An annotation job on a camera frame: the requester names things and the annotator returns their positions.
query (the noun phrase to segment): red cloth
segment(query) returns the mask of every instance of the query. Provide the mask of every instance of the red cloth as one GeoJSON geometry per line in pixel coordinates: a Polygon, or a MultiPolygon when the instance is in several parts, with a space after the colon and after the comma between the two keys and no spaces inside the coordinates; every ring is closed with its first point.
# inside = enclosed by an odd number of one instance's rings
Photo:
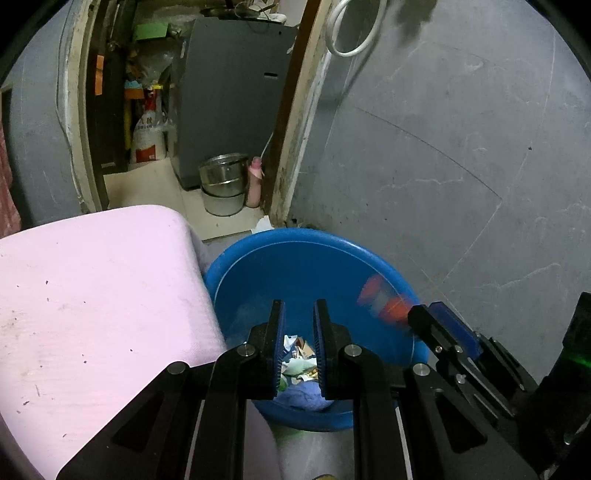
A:
{"type": "Polygon", "coordinates": [[[10,195],[11,186],[12,171],[8,164],[8,152],[2,128],[2,99],[0,97],[0,238],[21,229],[21,216],[10,195]]]}

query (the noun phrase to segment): floor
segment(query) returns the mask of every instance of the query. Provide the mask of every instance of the floor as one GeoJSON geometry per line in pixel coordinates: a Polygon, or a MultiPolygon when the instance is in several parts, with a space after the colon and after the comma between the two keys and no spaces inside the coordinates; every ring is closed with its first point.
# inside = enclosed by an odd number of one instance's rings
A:
{"type": "Polygon", "coordinates": [[[141,163],[124,173],[105,175],[109,208],[162,205],[183,215],[197,236],[205,241],[255,227],[261,209],[244,207],[236,215],[217,217],[205,211],[201,190],[185,191],[174,175],[169,159],[141,163]]]}

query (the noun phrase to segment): sack with red label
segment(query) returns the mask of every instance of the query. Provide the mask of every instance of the sack with red label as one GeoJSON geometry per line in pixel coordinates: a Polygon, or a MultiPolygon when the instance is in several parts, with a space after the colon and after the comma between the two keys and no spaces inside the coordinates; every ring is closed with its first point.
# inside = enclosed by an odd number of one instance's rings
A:
{"type": "Polygon", "coordinates": [[[131,163],[166,158],[162,114],[158,112],[157,98],[157,89],[148,91],[145,112],[134,129],[134,139],[131,144],[131,163]]]}

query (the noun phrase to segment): green paper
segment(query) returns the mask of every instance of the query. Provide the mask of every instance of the green paper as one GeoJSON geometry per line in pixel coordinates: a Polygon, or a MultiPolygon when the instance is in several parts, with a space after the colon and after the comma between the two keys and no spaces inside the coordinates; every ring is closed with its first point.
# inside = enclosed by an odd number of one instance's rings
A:
{"type": "Polygon", "coordinates": [[[165,38],[167,33],[168,23],[166,22],[142,23],[135,27],[134,41],[165,38]]]}

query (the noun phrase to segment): bolt head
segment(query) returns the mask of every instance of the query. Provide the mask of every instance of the bolt head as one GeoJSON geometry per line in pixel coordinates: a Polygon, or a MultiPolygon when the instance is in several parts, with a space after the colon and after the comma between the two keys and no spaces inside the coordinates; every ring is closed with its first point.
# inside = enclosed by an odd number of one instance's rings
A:
{"type": "Polygon", "coordinates": [[[251,356],[254,355],[256,352],[256,348],[254,348],[250,343],[243,343],[242,345],[238,345],[236,347],[236,353],[240,356],[251,356]]]}
{"type": "Polygon", "coordinates": [[[173,362],[166,367],[166,371],[171,375],[178,375],[183,373],[185,368],[187,368],[185,362],[173,362]]]}
{"type": "Polygon", "coordinates": [[[416,364],[413,365],[413,372],[415,373],[415,375],[418,375],[419,377],[426,377],[429,373],[431,373],[431,369],[428,365],[416,364]]]}
{"type": "Polygon", "coordinates": [[[347,356],[359,356],[362,351],[362,348],[354,343],[350,343],[345,347],[345,355],[347,356]]]}

